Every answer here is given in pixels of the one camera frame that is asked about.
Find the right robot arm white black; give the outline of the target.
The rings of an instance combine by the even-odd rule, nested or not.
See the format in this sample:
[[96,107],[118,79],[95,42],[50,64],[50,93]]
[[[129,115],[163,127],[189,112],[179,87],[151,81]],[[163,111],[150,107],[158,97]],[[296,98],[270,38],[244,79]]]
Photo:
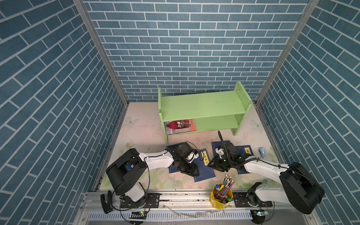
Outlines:
[[256,182],[246,192],[245,200],[251,207],[268,202],[292,205],[304,214],[310,214],[322,201],[325,191],[300,163],[276,164],[253,156],[251,150],[238,150],[231,142],[212,142],[214,158],[208,167],[228,172],[231,168],[241,174],[258,174],[275,182],[268,185]]

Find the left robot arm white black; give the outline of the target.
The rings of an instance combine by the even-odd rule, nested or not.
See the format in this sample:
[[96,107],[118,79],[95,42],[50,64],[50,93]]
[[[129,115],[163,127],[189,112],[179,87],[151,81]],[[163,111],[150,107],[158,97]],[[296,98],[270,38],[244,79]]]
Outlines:
[[175,167],[181,173],[197,177],[199,170],[194,160],[198,159],[199,155],[198,150],[185,143],[175,149],[166,148],[158,153],[139,153],[132,148],[109,165],[106,174],[116,195],[127,196],[133,202],[138,202],[143,200],[148,192],[139,182],[145,171]]

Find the red pink Hamlet book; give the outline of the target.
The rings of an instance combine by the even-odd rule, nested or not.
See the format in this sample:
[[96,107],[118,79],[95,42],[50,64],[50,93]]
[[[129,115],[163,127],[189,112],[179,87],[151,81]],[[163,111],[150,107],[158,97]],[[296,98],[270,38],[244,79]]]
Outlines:
[[167,135],[176,135],[197,131],[195,120],[180,120],[165,122],[165,130]]

